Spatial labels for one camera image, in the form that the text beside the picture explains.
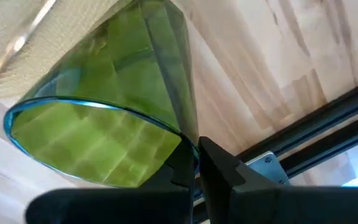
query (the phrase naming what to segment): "blue rim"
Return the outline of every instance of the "blue rim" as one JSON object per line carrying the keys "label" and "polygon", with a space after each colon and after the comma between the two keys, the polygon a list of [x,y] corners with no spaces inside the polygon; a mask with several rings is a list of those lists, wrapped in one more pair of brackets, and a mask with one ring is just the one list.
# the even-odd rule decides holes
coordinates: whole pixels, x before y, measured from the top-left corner
{"label": "blue rim", "polygon": [[40,106],[40,105],[44,105],[47,103],[56,103],[56,102],[61,102],[61,103],[71,103],[71,104],[76,104],[76,105],[83,105],[83,106],[90,106],[90,107],[95,107],[95,108],[105,108],[105,109],[109,109],[109,110],[123,110],[126,111],[130,114],[133,114],[141,119],[144,119],[154,125],[157,125],[158,127],[169,131],[173,134],[176,134],[177,136],[179,136],[182,141],[186,141],[188,142],[192,149],[193,149],[193,154],[195,155],[195,157],[197,158],[197,160],[200,158],[200,155],[198,153],[198,151],[196,150],[196,147],[194,145],[194,143],[187,138],[184,134],[176,131],[174,128],[170,127],[169,125],[155,119],[155,118],[151,118],[147,115],[144,115],[138,111],[132,110],[130,108],[126,108],[123,106],[118,106],[118,105],[112,105],[110,103],[107,103],[105,101],[96,101],[96,100],[92,100],[92,99],[84,99],[84,98],[73,98],[73,97],[56,97],[56,96],[51,96],[51,97],[41,97],[41,98],[33,98],[30,100],[25,100],[25,101],[21,101],[20,103],[14,105],[11,109],[9,109],[4,117],[4,130],[5,133],[8,137],[8,139],[13,143],[13,145],[15,145],[20,151],[22,151],[24,154],[26,154],[27,156],[29,156],[30,158],[32,158],[33,160],[47,166],[48,168],[51,168],[59,173],[65,174],[67,176],[70,177],[74,177],[76,179],[81,179],[81,180],[85,180],[88,182],[93,182],[91,180],[87,180],[81,177],[77,177],[74,175],[70,175],[67,174],[61,170],[58,170],[42,161],[39,161],[38,159],[34,158],[31,154],[29,154],[21,145],[20,143],[12,136],[11,134],[11,129],[12,129],[12,123],[13,123],[13,117],[15,113],[19,113],[21,111],[27,110],[29,108],[35,107],[35,106]]}

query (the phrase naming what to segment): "woven fabric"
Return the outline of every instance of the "woven fabric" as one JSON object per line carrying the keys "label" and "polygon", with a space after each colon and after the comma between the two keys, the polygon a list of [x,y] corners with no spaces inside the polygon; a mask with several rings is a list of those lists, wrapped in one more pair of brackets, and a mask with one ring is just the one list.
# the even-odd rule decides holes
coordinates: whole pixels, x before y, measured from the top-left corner
{"label": "woven fabric", "polygon": [[[0,56],[39,0],[0,0]],[[58,0],[22,51],[0,74],[0,98],[23,95],[100,21],[117,0]]]}

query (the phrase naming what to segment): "metal plate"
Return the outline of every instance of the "metal plate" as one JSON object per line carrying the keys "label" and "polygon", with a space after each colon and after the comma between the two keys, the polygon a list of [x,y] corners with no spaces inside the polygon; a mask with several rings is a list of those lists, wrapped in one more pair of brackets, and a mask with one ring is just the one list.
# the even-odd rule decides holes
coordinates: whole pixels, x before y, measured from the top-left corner
{"label": "metal plate", "polygon": [[272,152],[266,152],[265,154],[246,162],[246,165],[275,183],[285,185],[290,184],[284,169]]}

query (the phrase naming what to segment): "screw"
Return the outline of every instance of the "screw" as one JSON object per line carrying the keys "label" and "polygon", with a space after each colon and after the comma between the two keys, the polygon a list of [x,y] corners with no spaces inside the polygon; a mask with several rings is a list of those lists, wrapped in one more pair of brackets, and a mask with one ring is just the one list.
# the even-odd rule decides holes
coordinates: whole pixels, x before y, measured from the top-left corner
{"label": "screw", "polygon": [[266,159],[265,159],[265,162],[266,162],[266,163],[270,163],[271,161],[272,161],[272,158],[266,157]]}

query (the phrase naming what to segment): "transparent green plastic cone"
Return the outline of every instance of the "transparent green plastic cone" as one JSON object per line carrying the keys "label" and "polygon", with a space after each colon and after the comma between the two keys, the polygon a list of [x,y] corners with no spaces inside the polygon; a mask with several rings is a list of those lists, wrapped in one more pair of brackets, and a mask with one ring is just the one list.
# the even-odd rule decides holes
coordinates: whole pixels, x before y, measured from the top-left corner
{"label": "transparent green plastic cone", "polygon": [[7,112],[7,135],[66,174],[138,187],[198,138],[189,61],[183,14],[170,1],[132,1]]}

